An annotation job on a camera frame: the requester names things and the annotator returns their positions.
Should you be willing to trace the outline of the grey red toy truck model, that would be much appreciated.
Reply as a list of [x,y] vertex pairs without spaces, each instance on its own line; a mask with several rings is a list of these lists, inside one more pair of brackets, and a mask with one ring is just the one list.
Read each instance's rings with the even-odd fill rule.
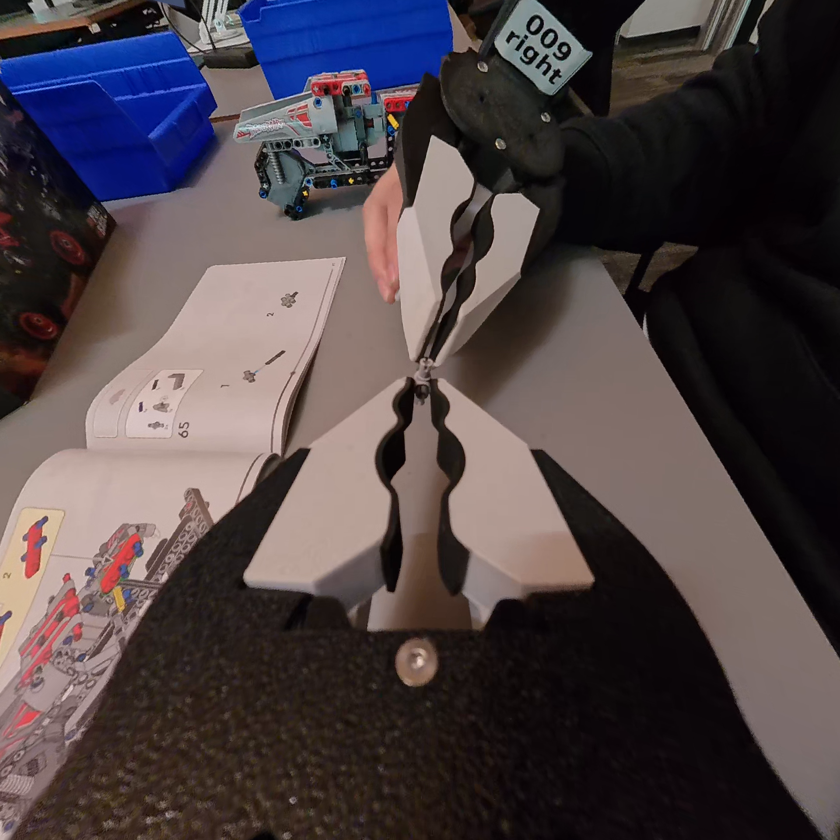
[[242,111],[238,144],[257,144],[259,197],[293,221],[316,190],[375,184],[394,162],[418,83],[374,90],[364,70],[307,79],[297,95]]

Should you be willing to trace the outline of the open instruction booklet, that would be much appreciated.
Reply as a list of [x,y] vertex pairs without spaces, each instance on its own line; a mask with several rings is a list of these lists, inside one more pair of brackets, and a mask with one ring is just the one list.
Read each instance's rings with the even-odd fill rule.
[[2,540],[2,838],[88,730],[159,590],[280,458],[343,266],[209,268],[92,402],[86,447],[21,490]]

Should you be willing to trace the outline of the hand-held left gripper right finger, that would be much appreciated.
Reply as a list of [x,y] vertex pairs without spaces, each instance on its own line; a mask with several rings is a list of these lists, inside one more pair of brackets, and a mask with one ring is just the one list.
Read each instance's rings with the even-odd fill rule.
[[451,595],[483,628],[499,602],[590,589],[594,575],[541,466],[517,435],[445,380],[430,384],[440,502],[437,560]]

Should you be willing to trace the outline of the person's right forearm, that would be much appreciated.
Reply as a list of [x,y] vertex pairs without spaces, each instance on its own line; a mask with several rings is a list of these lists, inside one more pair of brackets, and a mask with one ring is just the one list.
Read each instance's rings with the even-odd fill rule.
[[755,236],[838,267],[838,60],[838,2],[774,2],[757,45],[615,117],[567,122],[558,239],[639,252]]

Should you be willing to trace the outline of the black toy set box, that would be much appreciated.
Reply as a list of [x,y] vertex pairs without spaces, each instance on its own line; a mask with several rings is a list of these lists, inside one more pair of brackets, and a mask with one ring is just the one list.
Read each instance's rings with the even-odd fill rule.
[[116,223],[1,85],[1,417],[28,402]]

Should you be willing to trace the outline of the person's dark clothing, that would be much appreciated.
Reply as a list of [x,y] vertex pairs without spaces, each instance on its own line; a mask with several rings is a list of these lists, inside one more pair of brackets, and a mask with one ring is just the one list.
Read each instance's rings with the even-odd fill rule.
[[699,250],[644,290],[653,255],[625,302],[838,650],[837,292],[789,297],[736,248]]

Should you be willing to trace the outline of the grey desk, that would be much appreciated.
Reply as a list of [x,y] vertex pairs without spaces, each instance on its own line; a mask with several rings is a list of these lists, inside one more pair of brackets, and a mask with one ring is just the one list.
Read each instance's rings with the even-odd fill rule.
[[[176,192],[108,204],[118,228],[31,403],[2,420],[2,527],[54,453],[85,443],[87,409],[170,327],[205,270],[345,257],[288,446],[309,445],[411,373],[397,307],[364,250],[365,191],[280,220],[251,192],[234,120]],[[839,665],[602,263],[554,248],[442,376],[548,452],[665,569],[727,672],[747,723],[822,832],[838,824]]]

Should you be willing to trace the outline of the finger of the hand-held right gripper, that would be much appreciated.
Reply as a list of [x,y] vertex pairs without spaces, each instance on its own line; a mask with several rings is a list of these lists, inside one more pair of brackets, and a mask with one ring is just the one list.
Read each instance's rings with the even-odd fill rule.
[[413,204],[403,209],[396,231],[402,328],[412,361],[449,355],[442,327],[446,300],[455,293],[444,289],[445,266],[489,199],[458,149],[433,135]]
[[538,207],[519,193],[490,196],[477,212],[471,250],[428,354],[433,365],[462,347],[519,280],[538,216]]

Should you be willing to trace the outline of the white plastic object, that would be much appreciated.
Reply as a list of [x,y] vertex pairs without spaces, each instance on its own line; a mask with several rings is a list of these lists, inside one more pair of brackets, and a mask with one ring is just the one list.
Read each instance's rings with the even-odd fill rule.
[[229,1],[195,1],[198,20],[198,47],[205,66],[212,69],[246,67],[249,39]]

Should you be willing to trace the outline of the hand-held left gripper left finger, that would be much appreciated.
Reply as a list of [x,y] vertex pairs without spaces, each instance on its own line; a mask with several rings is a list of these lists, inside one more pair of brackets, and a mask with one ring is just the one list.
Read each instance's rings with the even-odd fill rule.
[[348,613],[395,591],[403,535],[392,480],[414,402],[414,380],[397,380],[287,458],[297,472],[245,571],[249,587],[331,597]]

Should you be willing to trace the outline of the person's right hand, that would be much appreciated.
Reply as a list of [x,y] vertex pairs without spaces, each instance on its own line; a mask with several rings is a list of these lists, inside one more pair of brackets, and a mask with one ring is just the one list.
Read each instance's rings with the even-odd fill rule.
[[402,209],[402,184],[392,164],[373,186],[362,208],[371,275],[382,299],[390,305],[400,289],[396,232]]

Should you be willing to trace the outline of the wooden table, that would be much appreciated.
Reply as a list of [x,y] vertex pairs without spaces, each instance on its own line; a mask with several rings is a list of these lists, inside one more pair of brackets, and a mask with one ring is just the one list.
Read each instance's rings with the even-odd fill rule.
[[70,4],[48,8],[39,14],[31,12],[3,14],[1,41],[90,28],[147,3],[146,1],[113,1],[88,4],[79,8]]

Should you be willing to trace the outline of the blue plastic storage bin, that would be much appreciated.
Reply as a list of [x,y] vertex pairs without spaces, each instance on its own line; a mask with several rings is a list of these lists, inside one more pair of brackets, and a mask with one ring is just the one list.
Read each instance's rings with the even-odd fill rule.
[[100,201],[178,188],[214,142],[214,95],[171,31],[6,59],[2,80]]
[[239,16],[275,98],[341,70],[374,89],[414,83],[454,47],[446,1],[250,1]]

